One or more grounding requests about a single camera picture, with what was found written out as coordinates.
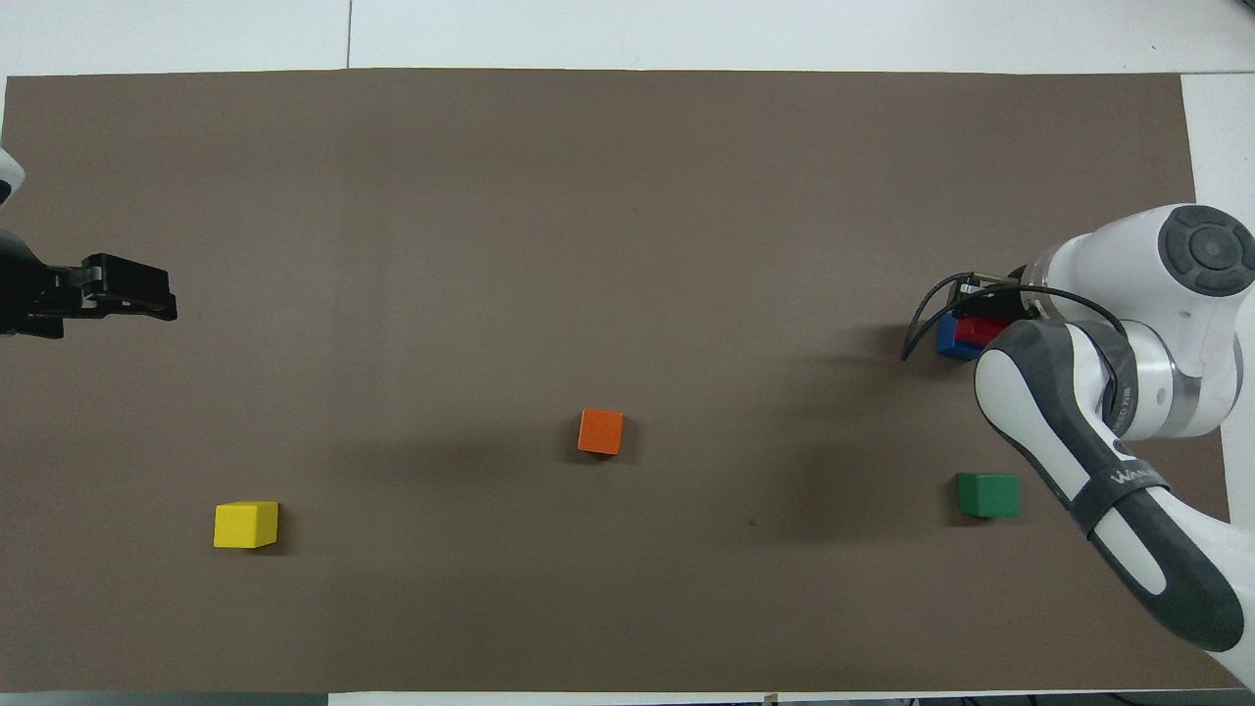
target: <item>brown table surface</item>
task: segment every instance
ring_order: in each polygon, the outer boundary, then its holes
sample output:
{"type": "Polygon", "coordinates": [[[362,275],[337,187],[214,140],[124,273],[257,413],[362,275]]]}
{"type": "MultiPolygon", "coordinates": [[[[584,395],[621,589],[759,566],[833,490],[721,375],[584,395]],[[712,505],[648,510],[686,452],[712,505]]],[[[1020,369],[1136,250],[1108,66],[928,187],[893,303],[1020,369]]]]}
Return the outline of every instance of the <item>brown table surface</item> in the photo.
{"type": "MultiPolygon", "coordinates": [[[[1176,76],[14,78],[5,145],[0,223],[181,308],[3,341],[5,691],[1236,683],[896,361],[941,276],[1192,198],[1176,76]]],[[[1137,449],[1225,515],[1215,436],[1137,449]]]]}

